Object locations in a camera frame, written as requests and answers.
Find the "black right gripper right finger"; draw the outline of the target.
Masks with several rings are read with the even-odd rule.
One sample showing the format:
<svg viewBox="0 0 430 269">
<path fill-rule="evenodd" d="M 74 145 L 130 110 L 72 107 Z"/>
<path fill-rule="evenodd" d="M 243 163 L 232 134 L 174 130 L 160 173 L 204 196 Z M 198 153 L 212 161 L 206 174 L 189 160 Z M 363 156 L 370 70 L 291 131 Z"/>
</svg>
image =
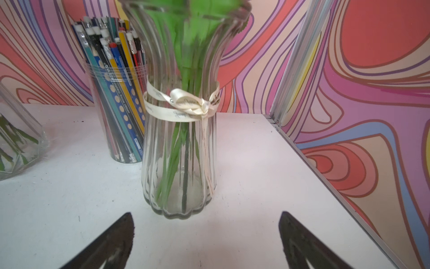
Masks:
<svg viewBox="0 0 430 269">
<path fill-rule="evenodd" d="M 289 212 L 281 214 L 278 227 L 290 269 L 351 268 Z"/>
</svg>

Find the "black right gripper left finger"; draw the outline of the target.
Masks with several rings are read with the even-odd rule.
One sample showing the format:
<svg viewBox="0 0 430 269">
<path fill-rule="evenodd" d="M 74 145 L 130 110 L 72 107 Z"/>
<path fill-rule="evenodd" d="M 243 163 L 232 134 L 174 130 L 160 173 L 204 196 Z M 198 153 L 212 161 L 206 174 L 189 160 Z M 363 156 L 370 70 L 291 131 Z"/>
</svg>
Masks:
<svg viewBox="0 0 430 269">
<path fill-rule="evenodd" d="M 123 269 L 132 251 L 133 238 L 133 217 L 131 213 L 125 213 L 62 267 L 64 269 Z"/>
</svg>

